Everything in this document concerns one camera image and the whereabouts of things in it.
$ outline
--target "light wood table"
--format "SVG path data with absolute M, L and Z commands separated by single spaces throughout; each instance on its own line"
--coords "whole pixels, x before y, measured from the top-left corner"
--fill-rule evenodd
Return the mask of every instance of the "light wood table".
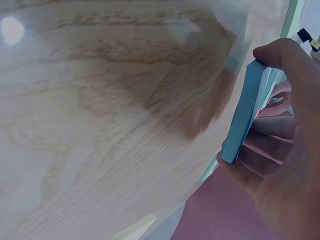
M 216 1 L 249 9 L 235 84 L 219 77 L 235 36 L 206 2 L 0 2 L 0 240 L 112 240 L 199 187 L 290 1 Z

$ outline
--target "stack of paper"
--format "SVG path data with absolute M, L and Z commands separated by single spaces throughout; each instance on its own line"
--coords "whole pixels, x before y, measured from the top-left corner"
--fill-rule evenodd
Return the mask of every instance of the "stack of paper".
M 259 111 L 267 105 L 279 72 L 254 60 L 246 68 L 241 97 L 220 157 L 232 164 Z

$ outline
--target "hand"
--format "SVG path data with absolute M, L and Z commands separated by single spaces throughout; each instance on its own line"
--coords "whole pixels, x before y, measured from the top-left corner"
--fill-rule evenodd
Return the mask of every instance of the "hand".
M 266 223 L 284 239 L 320 239 L 320 67 L 290 39 L 254 50 L 282 69 L 295 116 L 260 118 L 234 165 L 220 166 L 254 199 Z

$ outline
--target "finger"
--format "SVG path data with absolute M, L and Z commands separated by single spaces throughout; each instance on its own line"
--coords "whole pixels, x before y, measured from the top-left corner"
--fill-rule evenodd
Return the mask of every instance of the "finger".
M 274 173 L 280 166 L 275 161 L 272 161 L 255 151 L 252 151 L 246 146 L 242 147 L 238 156 L 238 160 L 240 160 L 244 166 L 262 178 Z
M 277 96 L 282 96 L 283 99 L 278 102 L 271 103 L 266 108 L 262 109 L 259 112 L 260 116 L 278 116 L 291 108 L 290 94 L 288 92 L 279 93 Z
M 264 64 L 286 74 L 291 90 L 291 103 L 309 150 L 320 153 L 320 67 L 295 41 L 276 40 L 254 50 Z
M 265 136 L 249 132 L 244 145 L 253 151 L 274 161 L 283 162 L 292 149 L 292 143 L 274 136 Z
M 298 123 L 294 116 L 274 116 L 254 120 L 250 131 L 260 135 L 292 140 L 297 126 Z
M 220 152 L 216 156 L 219 165 L 237 182 L 247 193 L 254 196 L 262 182 L 262 178 L 246 168 L 240 161 L 234 165 L 220 158 Z
M 283 92 L 291 92 L 291 85 L 288 80 L 275 85 L 270 97 L 273 98 Z
M 318 66 L 300 45 L 289 38 L 281 38 L 258 47 L 253 55 L 262 63 L 283 70 L 291 86 L 303 84 L 306 78 L 317 78 L 320 73 Z

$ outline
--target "wooden surface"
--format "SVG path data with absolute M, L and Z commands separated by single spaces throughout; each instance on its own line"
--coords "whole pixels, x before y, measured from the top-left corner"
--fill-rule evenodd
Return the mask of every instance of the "wooden surface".
M 250 10 L 245 65 L 289 5 L 219 2 Z M 2 0 L 0 17 L 25 27 L 0 42 L 0 240 L 111 240 L 199 187 L 245 73 L 223 71 L 235 36 L 205 0 Z

